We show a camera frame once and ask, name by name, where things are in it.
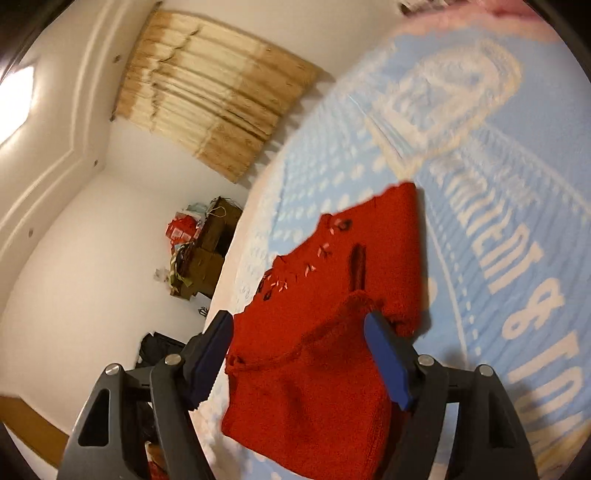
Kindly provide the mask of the red knitted sweater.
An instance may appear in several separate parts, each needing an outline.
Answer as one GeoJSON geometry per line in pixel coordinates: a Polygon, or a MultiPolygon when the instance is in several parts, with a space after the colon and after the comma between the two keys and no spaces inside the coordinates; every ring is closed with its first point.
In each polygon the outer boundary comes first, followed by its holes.
{"type": "Polygon", "coordinates": [[[398,419],[363,336],[422,320],[418,191],[403,183],[318,220],[235,316],[225,436],[310,479],[371,479],[398,419]]]}

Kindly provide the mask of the black bag on floor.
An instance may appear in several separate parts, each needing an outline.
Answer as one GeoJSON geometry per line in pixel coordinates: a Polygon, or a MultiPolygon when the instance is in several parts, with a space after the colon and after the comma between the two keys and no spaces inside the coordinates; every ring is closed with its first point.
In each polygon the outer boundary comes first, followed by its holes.
{"type": "Polygon", "coordinates": [[[180,354],[185,344],[159,332],[146,334],[140,343],[136,368],[152,367],[170,354],[180,354]]]}

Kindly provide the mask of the dark brown wooden desk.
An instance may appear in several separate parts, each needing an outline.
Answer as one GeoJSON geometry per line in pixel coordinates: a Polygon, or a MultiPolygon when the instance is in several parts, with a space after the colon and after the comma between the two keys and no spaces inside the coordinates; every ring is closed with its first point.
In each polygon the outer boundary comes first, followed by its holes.
{"type": "Polygon", "coordinates": [[[171,247],[169,267],[170,294],[190,300],[197,294],[211,299],[235,234],[242,208],[228,198],[217,197],[204,216],[185,210],[199,221],[197,238],[171,247]]]}

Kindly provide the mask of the red gift bag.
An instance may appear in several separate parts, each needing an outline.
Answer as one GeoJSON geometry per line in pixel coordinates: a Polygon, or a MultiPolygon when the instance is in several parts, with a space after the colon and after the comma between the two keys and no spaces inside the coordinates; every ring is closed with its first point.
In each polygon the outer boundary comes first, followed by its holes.
{"type": "Polygon", "coordinates": [[[200,224],[197,218],[177,212],[166,227],[165,236],[172,248],[197,238],[200,224]]]}

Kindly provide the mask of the pink blue dotted bed blanket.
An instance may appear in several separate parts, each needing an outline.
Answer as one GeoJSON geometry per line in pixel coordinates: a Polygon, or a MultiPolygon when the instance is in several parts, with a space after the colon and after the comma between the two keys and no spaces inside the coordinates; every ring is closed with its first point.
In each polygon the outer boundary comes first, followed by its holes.
{"type": "Polygon", "coordinates": [[[590,5],[467,1],[403,21],[256,182],[213,309],[273,259],[414,181],[428,307],[417,346],[491,364],[543,479],[590,475],[590,5]]]}

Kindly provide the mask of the beige patterned curtain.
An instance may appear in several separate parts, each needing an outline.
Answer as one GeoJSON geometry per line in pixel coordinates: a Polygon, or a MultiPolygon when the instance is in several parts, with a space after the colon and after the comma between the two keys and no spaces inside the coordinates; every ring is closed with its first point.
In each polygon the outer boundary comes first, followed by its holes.
{"type": "Polygon", "coordinates": [[[283,48],[157,8],[127,62],[114,113],[238,183],[317,79],[314,64],[283,48]]]}

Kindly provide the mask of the ceiling light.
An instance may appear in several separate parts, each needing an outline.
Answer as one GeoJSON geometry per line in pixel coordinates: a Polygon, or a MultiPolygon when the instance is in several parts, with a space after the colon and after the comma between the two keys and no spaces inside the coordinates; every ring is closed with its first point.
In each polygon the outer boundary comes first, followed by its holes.
{"type": "Polygon", "coordinates": [[[0,86],[0,145],[26,122],[34,92],[35,68],[27,66],[10,73],[0,86]]]}

